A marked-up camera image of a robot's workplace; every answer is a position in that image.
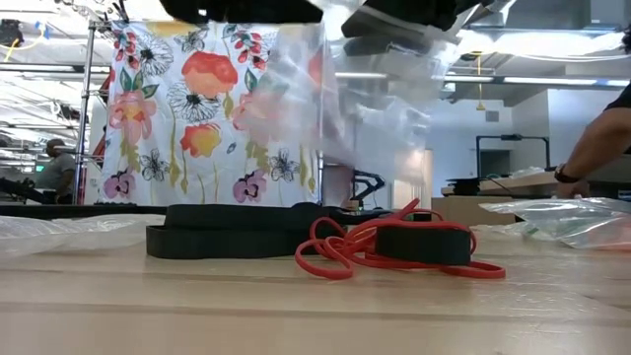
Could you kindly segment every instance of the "floral fabric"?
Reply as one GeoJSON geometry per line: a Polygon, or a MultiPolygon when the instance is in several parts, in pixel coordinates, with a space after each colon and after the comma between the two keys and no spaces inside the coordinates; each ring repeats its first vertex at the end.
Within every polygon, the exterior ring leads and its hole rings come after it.
{"type": "MultiPolygon", "coordinates": [[[[316,153],[243,122],[277,28],[117,23],[113,31],[102,201],[317,200],[316,153]]],[[[304,70],[313,62],[306,58],[304,70]]]]}

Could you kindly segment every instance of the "hand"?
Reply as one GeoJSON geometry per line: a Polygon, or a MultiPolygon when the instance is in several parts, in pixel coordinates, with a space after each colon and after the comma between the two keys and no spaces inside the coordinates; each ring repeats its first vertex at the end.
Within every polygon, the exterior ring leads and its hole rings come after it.
{"type": "Polygon", "coordinates": [[[580,180],[574,183],[559,182],[556,185],[556,196],[558,198],[572,199],[576,195],[581,195],[583,198],[590,197],[590,185],[587,181],[580,180]]]}

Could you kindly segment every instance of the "person's arm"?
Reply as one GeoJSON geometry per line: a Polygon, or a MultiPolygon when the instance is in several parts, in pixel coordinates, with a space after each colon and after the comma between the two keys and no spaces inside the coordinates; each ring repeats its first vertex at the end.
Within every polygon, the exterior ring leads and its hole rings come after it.
{"type": "Polygon", "coordinates": [[[631,108],[610,108],[586,128],[563,174],[585,178],[631,147],[631,108]]]}
{"type": "Polygon", "coordinates": [[[57,186],[57,189],[56,189],[57,196],[64,196],[67,194],[68,188],[70,187],[70,184],[72,183],[72,180],[74,179],[74,177],[75,177],[74,170],[67,170],[63,172],[61,176],[61,181],[59,182],[59,185],[57,186]]]}
{"type": "Polygon", "coordinates": [[[61,157],[60,165],[61,181],[56,188],[57,196],[64,196],[68,193],[69,187],[75,177],[75,160],[70,155],[61,157]]]}

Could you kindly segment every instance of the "red cord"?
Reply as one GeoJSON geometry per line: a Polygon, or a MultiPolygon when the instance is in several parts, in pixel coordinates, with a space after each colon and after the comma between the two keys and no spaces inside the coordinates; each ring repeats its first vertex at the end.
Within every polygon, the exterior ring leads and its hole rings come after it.
{"type": "Polygon", "coordinates": [[[392,214],[390,217],[362,223],[348,233],[332,219],[328,217],[319,218],[312,223],[309,233],[310,239],[299,245],[296,249],[296,262],[308,273],[330,280],[344,280],[353,277],[352,262],[364,266],[387,269],[438,269],[450,275],[477,279],[501,279],[506,277],[506,270],[504,268],[485,262],[472,261],[468,266],[444,266],[398,260],[377,255],[375,253],[375,233],[377,227],[467,231],[471,235],[471,254],[475,252],[477,240],[468,228],[458,223],[444,222],[443,216],[438,212],[415,208],[418,203],[419,199],[416,198],[407,204],[405,208],[392,214]],[[440,222],[402,221],[405,216],[417,212],[436,215],[440,222]],[[320,223],[329,224],[335,229],[339,236],[343,237],[327,237],[323,240],[318,239],[316,237],[316,228],[320,223]],[[344,268],[328,269],[312,265],[303,257],[303,250],[308,247],[314,247],[320,255],[326,258],[339,261],[344,268]]]}

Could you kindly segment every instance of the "wooden table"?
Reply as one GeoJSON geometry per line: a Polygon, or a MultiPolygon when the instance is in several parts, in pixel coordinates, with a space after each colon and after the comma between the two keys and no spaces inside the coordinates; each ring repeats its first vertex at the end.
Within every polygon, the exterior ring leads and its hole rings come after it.
{"type": "Polygon", "coordinates": [[[2,355],[629,354],[631,255],[482,236],[508,278],[291,257],[158,260],[143,247],[0,262],[2,355]]]}
{"type": "MultiPolygon", "coordinates": [[[[495,181],[485,180],[480,182],[481,195],[549,195],[554,193],[557,183],[554,178],[554,172],[539,173],[517,178],[494,178],[494,180],[495,181]]],[[[441,193],[444,196],[454,194],[454,188],[452,186],[445,186],[441,188],[441,193]]]]}

